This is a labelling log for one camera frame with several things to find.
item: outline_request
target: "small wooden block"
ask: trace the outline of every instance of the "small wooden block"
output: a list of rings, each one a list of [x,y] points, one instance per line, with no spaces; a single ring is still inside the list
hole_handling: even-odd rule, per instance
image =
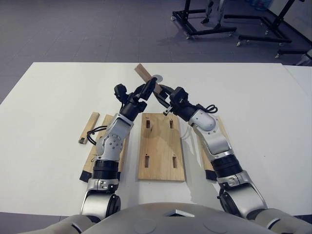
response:
[[[145,83],[147,83],[152,78],[151,74],[149,74],[149,72],[143,67],[141,63],[136,66],[135,71],[145,81]],[[156,83],[154,92],[159,94],[161,90],[162,89],[160,85]]]
[[[79,137],[79,143],[80,144],[86,144],[88,142],[87,139],[87,132],[92,130],[98,120],[99,113],[98,112],[92,112],[86,126],[84,127],[81,136]]]
[[[227,133],[226,133],[226,131],[224,129],[224,126],[223,126],[223,123],[221,121],[220,116],[216,116],[216,118],[219,121],[219,128],[220,128],[221,132],[223,133],[225,138],[229,141],[229,137],[228,137],[228,135],[227,135]],[[197,141],[198,141],[198,143],[200,145],[200,154],[201,154],[201,158],[202,158],[202,161],[203,161],[204,170],[206,171],[206,178],[210,179],[210,180],[216,181],[216,175],[215,175],[214,168],[211,165],[211,162],[209,161],[208,156],[207,156],[207,154],[206,154],[206,152],[204,150],[203,143],[199,139],[199,137],[197,137]]]
[[[142,114],[138,179],[185,180],[175,115]]]
[[[113,119],[113,116],[106,115],[104,118],[104,121],[102,123],[102,126],[109,125],[110,122],[112,121],[112,119]],[[106,133],[106,130],[98,132],[96,142],[97,142],[97,140],[100,139],[100,137],[104,136],[105,133]],[[127,136],[123,141],[123,148],[120,152],[120,159],[119,159],[119,164],[118,164],[118,172],[122,171],[125,154],[126,154],[127,148],[128,148],[128,142],[129,142],[129,136]],[[91,178],[92,172],[93,172],[93,166],[94,166],[94,158],[96,156],[97,156],[96,146],[93,145],[91,148],[91,151],[88,155],[88,158],[87,158],[87,160],[83,166],[82,173],[80,176],[80,180],[82,180],[84,182],[88,182],[88,180]]]

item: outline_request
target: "wooden plank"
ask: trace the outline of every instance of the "wooden plank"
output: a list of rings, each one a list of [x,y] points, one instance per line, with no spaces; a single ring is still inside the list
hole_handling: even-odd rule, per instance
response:
[[[219,121],[219,128],[220,128],[221,132],[223,133],[225,138],[229,141],[229,137],[228,137],[228,135],[227,135],[227,133],[226,133],[226,131],[224,129],[224,125],[222,123],[222,120],[221,120],[220,116],[216,116],[216,118]],[[208,156],[207,156],[207,154],[206,154],[206,152],[204,150],[203,143],[199,139],[199,137],[197,137],[197,141],[198,141],[199,146],[200,146],[200,154],[201,154],[204,170],[206,171],[206,178],[210,179],[210,180],[216,181],[216,175],[215,175],[214,168],[211,165],[211,162],[209,161]]]
[[[98,112],[92,112],[86,126],[84,127],[80,137],[79,137],[79,143],[80,144],[86,144],[88,142],[87,139],[87,132],[92,130],[98,120],[99,113]]]
[[[175,115],[142,114],[138,179],[185,180]]]
[[[113,119],[113,116],[106,115],[104,118],[104,121],[102,122],[102,126],[108,125],[112,121],[112,119]],[[106,133],[106,130],[98,132],[97,137],[96,137],[96,141],[99,140],[100,137],[104,136],[105,133]],[[126,154],[127,148],[128,148],[128,142],[129,142],[129,136],[127,136],[123,141],[123,148],[120,152],[120,159],[119,159],[119,164],[118,164],[118,171],[119,172],[122,171],[125,154]],[[88,182],[88,180],[91,178],[93,166],[94,166],[94,158],[96,156],[97,156],[96,146],[93,145],[91,148],[91,151],[87,157],[87,160],[83,166],[82,173],[80,176],[80,180],[82,180],[84,182]]]
[[[143,67],[141,63],[136,66],[135,71],[145,81],[145,83],[147,83],[152,78],[151,74],[149,74],[149,72]],[[162,89],[160,85],[156,83],[154,92],[159,94],[161,90]]]

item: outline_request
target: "black robot arm segment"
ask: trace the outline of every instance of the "black robot arm segment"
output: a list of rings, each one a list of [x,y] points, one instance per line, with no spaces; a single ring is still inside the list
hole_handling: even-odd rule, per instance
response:
[[[165,85],[160,85],[160,87],[162,88],[162,91],[160,94],[155,93],[155,96],[159,103],[167,108],[164,111],[164,115],[172,112],[182,118],[184,121],[188,122],[197,110],[202,110],[211,114],[218,111],[218,108],[214,105],[210,105],[207,108],[204,108],[200,104],[197,104],[196,106],[192,105],[188,101],[189,94],[186,93],[185,90],[181,87],[177,87],[175,90]],[[166,98],[168,96],[170,103],[166,102]]]

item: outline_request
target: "black cable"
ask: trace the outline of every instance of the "black cable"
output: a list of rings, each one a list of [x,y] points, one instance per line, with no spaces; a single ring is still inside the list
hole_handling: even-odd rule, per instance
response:
[[[88,131],[87,132],[87,139],[88,139],[88,141],[91,142],[91,144],[96,145],[97,144],[96,141],[94,141],[90,135],[91,134],[94,135],[96,132],[103,131],[106,128],[107,128],[107,126],[104,125],[104,126],[99,126],[99,127],[96,127],[95,129],[92,129],[92,130]]]
[[[218,108],[215,105],[211,104],[211,105],[206,107],[206,111],[205,112],[209,113],[209,114],[214,114],[217,111],[218,111]]]

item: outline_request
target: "silver robot arm segment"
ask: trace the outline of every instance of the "silver robot arm segment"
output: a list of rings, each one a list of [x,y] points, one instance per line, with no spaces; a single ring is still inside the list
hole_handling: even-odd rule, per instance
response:
[[[266,209],[267,205],[248,173],[242,170],[234,151],[219,127],[213,114],[197,110],[189,125],[203,142],[204,150],[211,156],[221,187],[219,199],[223,209],[231,214],[247,218],[253,211]]]

